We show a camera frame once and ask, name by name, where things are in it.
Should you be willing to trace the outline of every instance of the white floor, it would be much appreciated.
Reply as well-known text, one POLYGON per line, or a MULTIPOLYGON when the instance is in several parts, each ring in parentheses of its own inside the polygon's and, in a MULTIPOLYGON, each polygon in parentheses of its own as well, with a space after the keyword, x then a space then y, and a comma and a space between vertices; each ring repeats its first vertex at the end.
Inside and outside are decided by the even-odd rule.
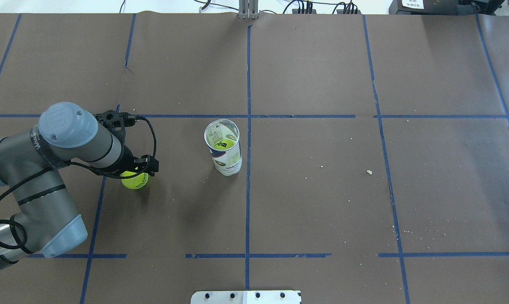
MULTIPOLYGON (((30 13, 117 13, 123 0, 0 0, 0 12, 30 12, 30 13)), ((212 0, 227 6, 238 7, 238 0, 212 0)), ((288 4, 288 0, 259 0, 260 10, 273 10, 281 14, 288 4)), ((338 3, 336 0, 322 1, 338 3)), ((391 0, 355 0, 354 2, 363 14, 387 14, 391 0)), ((134 13, 141 11, 155 11, 166 13, 197 13, 202 3, 194 0, 126 0, 125 9, 122 12, 134 13)), ((334 5, 315 4, 318 14, 330 14, 334 5)), ((232 11, 229 8, 210 6, 204 13, 232 11)), ((509 16, 507 0, 502 8, 496 11, 496 15, 509 16)))

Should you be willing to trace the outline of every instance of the tennis ball can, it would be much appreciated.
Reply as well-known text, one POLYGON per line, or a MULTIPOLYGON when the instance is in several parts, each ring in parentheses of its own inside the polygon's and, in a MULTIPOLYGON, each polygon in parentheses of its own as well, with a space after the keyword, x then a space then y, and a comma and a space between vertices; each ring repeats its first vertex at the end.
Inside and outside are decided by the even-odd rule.
POLYGON ((204 131, 215 168, 224 176, 234 175, 241 169, 239 129, 228 119, 216 120, 204 131))

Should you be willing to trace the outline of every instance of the yellow tennis ball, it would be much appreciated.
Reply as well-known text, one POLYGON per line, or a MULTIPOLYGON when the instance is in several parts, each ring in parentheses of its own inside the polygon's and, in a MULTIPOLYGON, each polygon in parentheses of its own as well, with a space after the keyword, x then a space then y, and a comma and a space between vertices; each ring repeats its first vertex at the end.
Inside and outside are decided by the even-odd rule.
MULTIPOLYGON (((135 172, 125 171, 125 172, 121 173, 120 176, 131 176, 131 175, 135 175, 135 174, 136 174, 135 172)), ((140 189, 140 188, 144 187, 146 185, 146 183, 148 183, 148 178, 149 178, 149 174, 142 173, 141 175, 138 175, 131 179, 122 179, 121 183, 129 189, 140 189)))
POLYGON ((214 148, 217 150, 226 150, 232 148, 234 144, 235 142, 231 140, 220 140, 215 144, 214 148))

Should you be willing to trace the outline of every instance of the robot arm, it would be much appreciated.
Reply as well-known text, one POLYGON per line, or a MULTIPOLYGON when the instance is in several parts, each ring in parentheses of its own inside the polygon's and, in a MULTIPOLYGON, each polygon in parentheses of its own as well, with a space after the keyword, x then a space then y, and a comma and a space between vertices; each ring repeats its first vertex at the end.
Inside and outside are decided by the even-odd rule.
POLYGON ((21 210, 10 218, 19 225, 0 221, 0 269, 37 251, 53 258, 87 238, 81 215, 57 171, 77 164, 72 158, 109 177, 119 178, 124 171, 153 176, 158 171, 154 155, 136 158, 125 146, 125 127, 137 119, 144 118, 112 110, 93 116, 73 103, 61 102, 44 112, 29 132, 0 140, 0 185, 18 186, 13 194, 21 210))

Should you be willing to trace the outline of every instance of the blue tape line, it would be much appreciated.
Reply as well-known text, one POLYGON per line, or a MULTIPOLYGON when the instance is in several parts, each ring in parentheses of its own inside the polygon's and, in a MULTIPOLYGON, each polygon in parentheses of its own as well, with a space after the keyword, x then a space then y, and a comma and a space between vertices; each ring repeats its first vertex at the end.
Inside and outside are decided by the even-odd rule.
POLYGON ((11 34, 11 38, 9 39, 9 43, 7 44, 7 48, 5 49, 5 53, 3 54, 3 59, 0 63, 0 75, 1 71, 3 70, 3 65, 5 64, 5 60, 7 59, 7 54, 9 54, 9 50, 11 48, 11 45, 13 44, 13 40, 15 38, 16 30, 18 29, 18 25, 20 23, 20 19, 22 17, 22 14, 19 14, 18 19, 16 19, 15 27, 13 29, 13 33, 11 34))
POLYGON ((251 253, 251 258, 327 258, 330 253, 251 253))
POLYGON ((40 117, 41 114, 0 114, 0 117, 6 118, 24 118, 24 117, 40 117))
POLYGON ((106 184, 106 177, 103 177, 103 181, 100 184, 99 202, 97 204, 97 211, 95 212, 95 223, 93 225, 93 232, 91 234, 91 244, 89 246, 89 255, 87 257, 86 272, 84 275, 84 284, 82 285, 82 293, 80 296, 80 304, 84 304, 85 293, 87 290, 87 282, 89 281, 89 273, 91 271, 91 260, 93 256, 93 250, 95 248, 95 239, 97 238, 97 229, 99 227, 100 210, 103 205, 104 197, 104 184, 106 184))
POLYGON ((91 258, 127 258, 127 254, 124 253, 92 254, 91 258))
POLYGON ((255 119, 355 119, 355 115, 252 115, 255 119))
POLYGON ((251 27, 247 27, 247 187, 245 207, 245 290, 249 290, 249 255, 251 250, 251 27))
POLYGON ((186 254, 185 258, 245 258, 243 253, 196 253, 186 254))
POLYGON ((165 119, 246 119, 247 115, 139 114, 147 118, 165 119))
POLYGON ((382 119, 505 119, 505 115, 375 115, 382 119))
POLYGON ((133 41, 133 31, 135 30, 136 14, 133 14, 133 21, 131 21, 131 33, 129 33, 129 42, 127 43, 127 52, 125 53, 125 67, 129 62, 129 53, 131 52, 131 42, 133 41))
MULTIPOLYGON (((60 254, 60 255, 56 256, 55 258, 87 258, 88 256, 89 256, 88 254, 69 254, 69 253, 65 253, 65 254, 60 254)), ((27 257, 28 258, 45 258, 44 254, 41 254, 41 253, 33 253, 33 254, 30 254, 27 257)))
POLYGON ((502 103, 502 107, 504 108, 504 114, 506 114, 506 118, 508 119, 509 124, 508 107, 506 106, 504 95, 502 94, 502 90, 500 89, 500 83, 498 82, 498 78, 496 77, 496 73, 494 72, 493 64, 490 60, 489 51, 487 50, 487 45, 485 44, 484 32, 482 31, 482 25, 480 24, 480 17, 478 16, 478 14, 476 14, 476 25, 478 25, 478 31, 480 33, 480 40, 482 41, 482 46, 484 47, 485 57, 487 58, 487 63, 489 64, 491 75, 493 76, 496 91, 498 92, 498 96, 500 97, 500 102, 502 103))
POLYGON ((376 87, 374 85, 374 68, 373 68, 373 58, 371 56, 371 46, 369 43, 369 34, 367 31, 367 21, 365 19, 365 15, 361 15, 363 18, 363 28, 365 33, 365 44, 367 46, 367 55, 369 58, 369 68, 371 70, 371 82, 373 85, 373 94, 374 99, 376 101, 376 115, 378 116, 378 127, 380 129, 380 140, 382 141, 382 151, 384 152, 384 163, 386 164, 386 175, 388 179, 388 185, 390 187, 390 198, 391 198, 391 206, 393 209, 393 224, 395 226, 395 235, 397 237, 397 249, 399 250, 399 262, 401 263, 401 276, 403 278, 403 290, 405 293, 406 304, 410 304, 410 296, 409 296, 409 284, 406 278, 406 270, 405 270, 405 259, 403 258, 403 246, 401 245, 401 233, 399 230, 399 220, 397 218, 397 207, 395 206, 395 195, 393 194, 393 184, 391 181, 391 173, 390 173, 390 162, 388 161, 388 154, 386 149, 386 139, 384 138, 384 127, 382 126, 382 118, 380 113, 380 102, 378 100, 378 93, 376 92, 376 87))
MULTIPOLYGON (((330 253, 250 253, 249 258, 327 258, 330 253)), ((185 258, 245 258, 243 253, 196 253, 185 258)))
MULTIPOLYGON (((398 253, 379 253, 379 258, 398 258, 398 253)), ((437 258, 437 257, 467 257, 467 256, 509 256, 509 252, 409 252, 405 258, 437 258)))

